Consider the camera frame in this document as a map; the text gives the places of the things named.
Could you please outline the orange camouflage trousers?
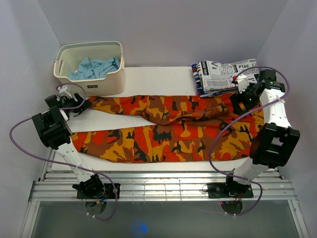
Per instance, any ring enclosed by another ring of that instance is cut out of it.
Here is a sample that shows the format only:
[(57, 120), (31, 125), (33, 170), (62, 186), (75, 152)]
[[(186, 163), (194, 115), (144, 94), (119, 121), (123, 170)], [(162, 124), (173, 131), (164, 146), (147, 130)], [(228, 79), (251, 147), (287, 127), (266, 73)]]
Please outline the orange camouflage trousers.
[(115, 163), (232, 161), (249, 155), (264, 125), (263, 111), (243, 119), (230, 94), (199, 96), (90, 97), (91, 109), (139, 116), (147, 126), (76, 132), (76, 150)]

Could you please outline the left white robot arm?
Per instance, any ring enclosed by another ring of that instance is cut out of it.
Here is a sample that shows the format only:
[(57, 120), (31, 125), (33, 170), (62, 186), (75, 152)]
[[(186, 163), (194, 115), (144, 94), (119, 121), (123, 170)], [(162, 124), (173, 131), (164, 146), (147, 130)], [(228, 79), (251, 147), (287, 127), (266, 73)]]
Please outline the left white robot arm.
[(32, 116), (41, 142), (55, 150), (76, 175), (77, 184), (72, 187), (88, 198), (101, 198), (105, 194), (105, 186), (98, 174), (85, 165), (76, 150), (67, 124), (70, 113), (81, 114), (91, 106), (91, 102), (78, 93), (70, 96), (51, 95), (45, 99), (49, 109), (44, 113)]

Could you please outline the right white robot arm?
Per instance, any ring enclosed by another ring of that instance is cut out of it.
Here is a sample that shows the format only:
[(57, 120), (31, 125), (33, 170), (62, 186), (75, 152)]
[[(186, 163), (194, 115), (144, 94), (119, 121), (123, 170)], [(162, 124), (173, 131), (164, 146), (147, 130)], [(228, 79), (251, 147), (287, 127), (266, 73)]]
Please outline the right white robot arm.
[(283, 83), (277, 82), (275, 70), (260, 71), (256, 83), (243, 74), (235, 76), (234, 84), (238, 86), (238, 92), (230, 97), (234, 113), (241, 116), (260, 103), (264, 107), (264, 125), (251, 144), (248, 159), (226, 177), (223, 189), (230, 197), (246, 193), (251, 181), (262, 172), (285, 166), (300, 139), (300, 132), (287, 119), (282, 99), (286, 90)]

